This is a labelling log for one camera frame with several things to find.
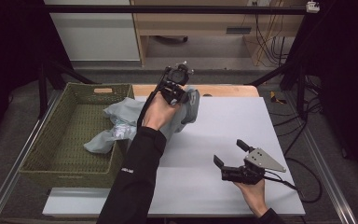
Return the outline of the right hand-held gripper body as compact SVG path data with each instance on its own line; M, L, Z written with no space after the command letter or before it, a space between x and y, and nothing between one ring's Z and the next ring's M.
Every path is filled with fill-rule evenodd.
M274 160L267 152L261 148L250 148L249 153L243 159L244 165L239 167L229 167L220 161L220 171L222 179L255 185L265 178L267 170L285 173L286 169Z

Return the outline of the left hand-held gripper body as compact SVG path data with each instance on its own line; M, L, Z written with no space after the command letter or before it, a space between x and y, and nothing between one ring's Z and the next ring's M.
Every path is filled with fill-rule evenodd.
M183 87L193 73L194 70L190 69L186 62L179 63L175 67L167 66L165 68L159 82L159 91L169 105L188 101L188 94Z

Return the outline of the grey cloth garment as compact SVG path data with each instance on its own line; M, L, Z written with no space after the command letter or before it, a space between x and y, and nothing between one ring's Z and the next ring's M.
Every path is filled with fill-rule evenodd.
M181 107L173 118L159 129L167 140L170 140L175 133L181 132L188 123L194 123L197 119L200 92L192 87L186 88L185 92L188 94L188 101L186 103L172 104L180 104ZM152 95L151 102L156 94L157 92ZM145 115L141 116L141 111L144 107L145 102L126 97L123 101L105 108L103 115L111 120L114 127L95 135L84 145L84 148L91 153L105 154L111 150L117 140L133 140L139 130L137 121L140 120L143 123Z

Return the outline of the green woven basket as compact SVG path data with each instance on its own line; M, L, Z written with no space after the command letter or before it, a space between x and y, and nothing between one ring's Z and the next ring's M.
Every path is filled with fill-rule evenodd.
M109 189L121 167L127 142L114 143L105 154L91 153L84 145L113 128L103 110L133 96L130 84L67 84L20 173L46 188Z

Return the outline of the person's right hand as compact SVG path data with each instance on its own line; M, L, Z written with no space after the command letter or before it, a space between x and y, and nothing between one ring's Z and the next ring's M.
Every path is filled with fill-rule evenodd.
M243 199L256 217L262 217L269 209L265 201L265 180L261 179L254 185L235 182L241 191Z

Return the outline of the person's left hand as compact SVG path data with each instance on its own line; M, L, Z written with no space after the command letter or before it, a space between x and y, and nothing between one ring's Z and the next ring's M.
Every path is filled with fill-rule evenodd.
M142 125L157 131L173 118L180 107L180 104L168 104L158 92L145 112Z

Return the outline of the white table mat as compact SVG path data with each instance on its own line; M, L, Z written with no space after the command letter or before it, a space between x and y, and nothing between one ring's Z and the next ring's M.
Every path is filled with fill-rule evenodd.
M285 167L278 173L294 184L261 97L201 97L195 123L173 135L160 160L149 217L245 217L252 212L240 190L221 179L213 155L238 167L247 153L236 146L241 139L261 147ZM109 189L55 188L42 214L52 217L97 217ZM295 190L266 181L266 202L275 212L302 216L305 210Z

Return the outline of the yellow and black floor marker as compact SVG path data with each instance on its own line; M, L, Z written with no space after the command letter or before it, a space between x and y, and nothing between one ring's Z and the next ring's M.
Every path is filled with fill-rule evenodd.
M283 99L278 99L276 94L275 94L275 91L271 91L270 92L270 101L272 103L277 103L277 104L281 104L281 105L286 105L287 104L287 101L286 100L283 100Z

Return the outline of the wooden desk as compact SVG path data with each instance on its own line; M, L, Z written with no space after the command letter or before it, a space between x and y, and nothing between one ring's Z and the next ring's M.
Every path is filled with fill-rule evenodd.
M213 6L303 8L306 0L130 0L133 6ZM149 36L236 35L242 36L254 65L272 64L267 49L272 38L294 37L301 15L243 14L147 14L133 15L141 60L145 60Z

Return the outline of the black metal stand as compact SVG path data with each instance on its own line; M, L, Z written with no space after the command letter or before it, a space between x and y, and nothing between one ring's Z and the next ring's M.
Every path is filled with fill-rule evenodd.
M41 119L48 110L47 81L53 86L54 90L62 90L66 83L62 78L66 74L84 84L94 84L94 81L78 74L73 68L64 66L54 61L42 62L37 70L38 89L39 89L39 118Z
M258 87L277 75L283 75L280 83L280 88L283 91L289 91L296 85L296 112L302 119L306 119L307 115L304 109L305 69L303 68L302 63L285 63L255 81L250 82L249 85Z

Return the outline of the white cabinet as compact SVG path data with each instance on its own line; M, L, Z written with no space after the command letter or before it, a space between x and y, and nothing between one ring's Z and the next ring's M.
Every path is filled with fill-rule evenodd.
M140 60L130 13L51 13L50 16L73 62Z

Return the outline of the black curtain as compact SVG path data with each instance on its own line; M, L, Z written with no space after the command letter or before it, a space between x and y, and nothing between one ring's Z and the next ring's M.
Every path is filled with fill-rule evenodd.
M358 0L317 0L296 36L303 69L322 81L321 102L342 146L358 162Z
M49 65L72 65L49 13L38 10L44 0L0 0L0 123L9 94L38 79L44 68L55 88L62 88L60 71Z

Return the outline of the white clamp device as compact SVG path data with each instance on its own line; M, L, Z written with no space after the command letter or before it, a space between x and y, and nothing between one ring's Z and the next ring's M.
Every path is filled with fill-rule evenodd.
M309 1L306 4L306 11L308 13L318 13L320 11L319 4L317 2L314 2L314 1Z

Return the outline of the black horizontal frame bar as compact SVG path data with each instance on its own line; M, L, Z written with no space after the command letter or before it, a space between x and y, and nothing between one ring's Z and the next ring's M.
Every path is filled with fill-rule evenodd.
M45 5L49 13L255 14L304 15L305 7L97 6Z

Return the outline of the aluminium frame rail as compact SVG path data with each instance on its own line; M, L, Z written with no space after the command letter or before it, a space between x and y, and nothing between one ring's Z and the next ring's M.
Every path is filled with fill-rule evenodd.
M43 125L46 123L47 117L52 111L53 106L55 106L62 95L62 91L53 90L49 99L48 107L45 114L37 120L31 133L29 134L25 144L23 145L21 152L14 164L12 165L10 171L7 174L7 177L3 184L0 187L0 214L3 211L8 198L10 197L13 189L15 188L18 179L20 178L20 166L24 162L26 155L28 154L32 144L34 143L36 137L39 135Z
M285 91L284 96L288 100L290 108L299 113L303 109L305 114L308 114L308 109L318 107L318 97L305 91L301 96L299 93ZM316 139L309 128L310 119L302 125L301 136L306 145L306 149L310 154L310 158L316 168L319 180L322 182L324 194L329 198L330 203L338 216L339 224L358 224L358 221L352 212L352 209L346 200L341 187L339 186L332 170L324 159L324 155L316 143Z

